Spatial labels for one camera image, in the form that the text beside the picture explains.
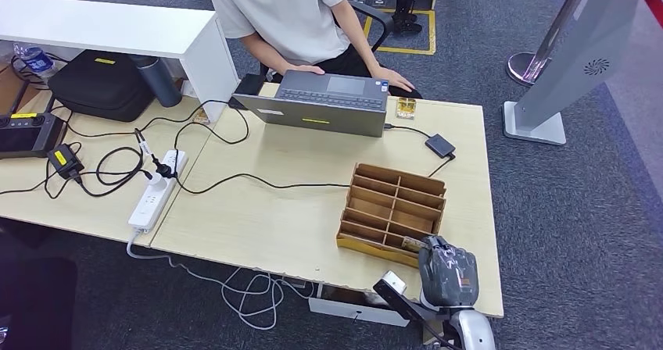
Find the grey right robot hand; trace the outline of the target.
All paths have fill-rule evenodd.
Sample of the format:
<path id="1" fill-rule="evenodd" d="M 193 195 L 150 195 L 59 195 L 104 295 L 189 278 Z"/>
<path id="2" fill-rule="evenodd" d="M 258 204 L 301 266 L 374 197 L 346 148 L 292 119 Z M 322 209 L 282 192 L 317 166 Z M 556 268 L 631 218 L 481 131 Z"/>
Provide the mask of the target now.
<path id="1" fill-rule="evenodd" d="M 421 242 L 418 269 L 422 302 L 429 308 L 474 306 L 479 295 L 475 255 L 439 235 L 424 237 Z"/>

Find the person's right hand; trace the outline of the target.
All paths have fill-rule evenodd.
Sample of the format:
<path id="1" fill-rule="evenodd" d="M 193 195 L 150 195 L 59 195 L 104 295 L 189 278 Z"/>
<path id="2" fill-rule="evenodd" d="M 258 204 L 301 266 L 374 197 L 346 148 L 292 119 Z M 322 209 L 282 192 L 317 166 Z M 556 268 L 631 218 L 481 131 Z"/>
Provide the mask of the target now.
<path id="1" fill-rule="evenodd" d="M 325 71 L 322 68 L 320 68 L 319 66 L 293 65 L 291 63 L 287 63 L 278 72 L 282 76 L 284 76 L 288 71 L 309 72 L 309 73 L 315 73 L 317 75 L 324 75 L 325 74 Z"/>

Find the person's left hand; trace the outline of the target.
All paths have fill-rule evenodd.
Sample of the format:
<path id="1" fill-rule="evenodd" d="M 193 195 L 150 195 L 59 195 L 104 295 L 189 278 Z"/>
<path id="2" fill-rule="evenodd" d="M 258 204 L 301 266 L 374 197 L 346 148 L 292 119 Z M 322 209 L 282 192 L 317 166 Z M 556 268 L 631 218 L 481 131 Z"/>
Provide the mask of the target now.
<path id="1" fill-rule="evenodd" d="M 407 92 L 412 92 L 415 89 L 415 86 L 410 81 L 394 70 L 385 68 L 379 64 L 369 67 L 368 70 L 373 78 L 387 80 L 389 86 L 400 88 Z"/>

